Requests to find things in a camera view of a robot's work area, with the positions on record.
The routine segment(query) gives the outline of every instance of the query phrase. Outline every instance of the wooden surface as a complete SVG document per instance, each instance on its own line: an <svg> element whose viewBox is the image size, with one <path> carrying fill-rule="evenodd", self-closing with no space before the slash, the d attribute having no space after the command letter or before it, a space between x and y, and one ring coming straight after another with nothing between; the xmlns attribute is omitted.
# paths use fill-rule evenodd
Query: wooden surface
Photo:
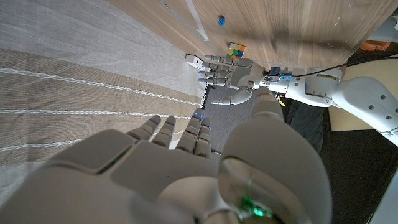
<svg viewBox="0 0 398 224"><path fill-rule="evenodd" d="M396 60L368 62L348 67L343 80L350 80L361 76L373 77L383 83L392 95L398 98L397 71L398 63ZM341 108L329 107L329 115L332 131L373 129L364 121Z"/></svg>
<svg viewBox="0 0 398 224"><path fill-rule="evenodd" d="M167 7L158 0L108 1L188 54L224 55L235 42L247 46L244 57L266 67L261 61L298 67L343 63L398 7L397 0L193 0L209 38L205 45L187 27L198 28L185 0L164 0ZM223 27L217 24L221 15Z"/></svg>

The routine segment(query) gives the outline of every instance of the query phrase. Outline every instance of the white stripe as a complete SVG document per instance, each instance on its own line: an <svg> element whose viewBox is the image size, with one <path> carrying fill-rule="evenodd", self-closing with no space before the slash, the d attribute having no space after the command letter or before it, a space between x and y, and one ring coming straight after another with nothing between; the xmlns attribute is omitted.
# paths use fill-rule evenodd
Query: white stripe
<svg viewBox="0 0 398 224"><path fill-rule="evenodd" d="M155 93L148 93L146 91L135 90L132 88L126 88L126 87L121 87L121 86L116 86L116 85L105 84L105 83L92 82L92 81L86 81L86 80L78 80L78 79L74 79L74 78L64 78L59 75L47 75L44 73L34 73L34 72L30 72L30 71L18 71L18 70L11 69L11 68L0 68L0 72L6 73L6 74L18 74L18 75L25 75L25 76L29 76L29 77L48 78L48 79L53 79L53 80L58 80L58 81L66 81L66 82L71 82L71 83L79 83L79 84L85 84L85 85L112 88L115 90L129 91L132 93L138 93L138 94L142 94L142 95L163 98L166 100L173 100L173 101L177 101L180 103L188 103L191 105L200 106L200 104L198 104L198 103L189 102L189 101L185 101L185 100L179 100L179 99L172 98L169 96L163 96L163 95L159 95L159 94L155 94Z"/></svg>
<svg viewBox="0 0 398 224"><path fill-rule="evenodd" d="M155 116L155 114L115 112L115 111L59 111L59 110L0 110L0 114L95 114L95 115L121 115L121 116ZM171 115L159 115L161 118L168 118ZM174 116L176 119L190 119L187 116Z"/></svg>
<svg viewBox="0 0 398 224"><path fill-rule="evenodd" d="M191 15L192 15L193 19L195 20L195 22L198 25L199 29L197 31L203 36L203 39L205 41L209 41L209 38L207 37L206 32L205 32L205 28L203 28L203 25L200 22L200 18L198 16L198 12L196 11L192 0L185 0L185 2L186 2L187 6L189 8L189 11L191 12Z"/></svg>
<svg viewBox="0 0 398 224"><path fill-rule="evenodd" d="M23 144L23 145L19 145L19 146L9 146L9 147L0 148L0 152L15 150L15 149L25 149L25 148L43 148L43 147L65 146L65 145L69 145L69 144L74 144L79 141L81 141L81 139L65 141L65 142L55 142L55 143Z"/></svg>

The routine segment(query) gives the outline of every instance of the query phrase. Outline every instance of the dark fabric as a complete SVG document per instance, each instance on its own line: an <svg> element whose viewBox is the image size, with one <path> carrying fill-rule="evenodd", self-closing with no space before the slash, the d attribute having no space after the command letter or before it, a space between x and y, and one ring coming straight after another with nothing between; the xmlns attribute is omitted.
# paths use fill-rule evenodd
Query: dark fabric
<svg viewBox="0 0 398 224"><path fill-rule="evenodd" d="M319 153L323 143L323 113L325 108L306 105L294 100L286 123L301 134Z"/></svg>

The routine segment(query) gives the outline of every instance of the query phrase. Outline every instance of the robotic arm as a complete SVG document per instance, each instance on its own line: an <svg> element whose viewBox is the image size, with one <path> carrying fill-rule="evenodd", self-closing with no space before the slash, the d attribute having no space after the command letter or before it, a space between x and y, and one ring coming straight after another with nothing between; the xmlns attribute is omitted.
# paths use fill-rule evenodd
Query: robotic arm
<svg viewBox="0 0 398 224"><path fill-rule="evenodd" d="M312 146L267 89L210 161L210 120L195 110L177 144L160 117L106 130L49 159L0 209L3 223L328 224L331 190Z"/></svg>
<svg viewBox="0 0 398 224"><path fill-rule="evenodd" d="M217 84L239 89L234 96L221 98L211 102L212 104L240 104L250 99L249 93L253 89L266 87L270 91L284 93L285 97L308 105L320 107L333 105L342 108L368 123L398 146L398 100L374 78L358 77L341 81L342 74L338 69L302 76L303 70L288 72L281 71L279 67L271 67L269 71L265 71L264 68L246 58L232 60L211 55L206 55L205 58L226 65L204 63L205 67L212 68L215 72L199 72L199 75L207 78L200 79L201 82L214 84L215 79L211 74L219 73L218 69L222 67L227 72L226 81ZM244 67L247 70L245 73L240 72L239 67L242 67L240 60L244 60ZM317 71L319 70L311 68L307 72Z"/></svg>

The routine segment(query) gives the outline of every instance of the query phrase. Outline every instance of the gray floor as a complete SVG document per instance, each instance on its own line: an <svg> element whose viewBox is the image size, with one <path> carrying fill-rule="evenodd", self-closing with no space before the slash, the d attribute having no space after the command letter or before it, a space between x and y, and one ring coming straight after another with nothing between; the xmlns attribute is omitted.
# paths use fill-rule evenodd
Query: gray floor
<svg viewBox="0 0 398 224"><path fill-rule="evenodd" d="M210 89L208 99L205 106L205 116L210 117L210 139L211 147L219 152L228 138L230 132L239 124L244 123L250 119L250 112L253 105L252 97L245 103L240 105L212 105L213 100L222 98L224 96L232 96L236 90L226 88L224 86L217 86L215 89ZM212 160L218 161L220 156L213 153Z"/></svg>

